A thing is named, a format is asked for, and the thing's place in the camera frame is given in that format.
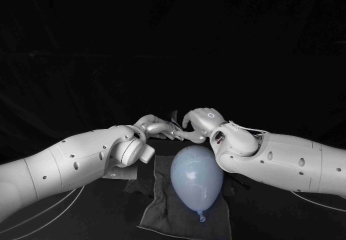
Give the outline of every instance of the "black background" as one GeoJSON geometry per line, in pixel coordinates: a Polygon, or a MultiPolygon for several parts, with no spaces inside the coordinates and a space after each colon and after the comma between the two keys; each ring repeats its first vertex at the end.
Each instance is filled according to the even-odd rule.
{"type": "MultiPolygon", "coordinates": [[[[331,0],[1,2],[0,162],[75,134],[131,125],[147,114],[177,110],[181,123],[194,108],[214,108],[243,127],[346,149],[344,10],[331,0]]],[[[276,188],[265,188],[282,203],[289,193],[279,197],[276,188]]],[[[259,215],[233,214],[233,239],[245,232],[312,239],[312,228],[299,238],[262,225],[271,223],[265,211],[278,212],[255,196],[263,196],[259,190],[253,200],[235,203],[237,211],[250,206],[259,215]]],[[[321,197],[328,205],[336,198],[321,197]]],[[[317,211],[307,205],[301,215],[279,218],[282,226],[317,211]]],[[[312,218],[325,222],[328,239],[344,239],[343,212],[321,211],[327,217],[312,218]]]]}

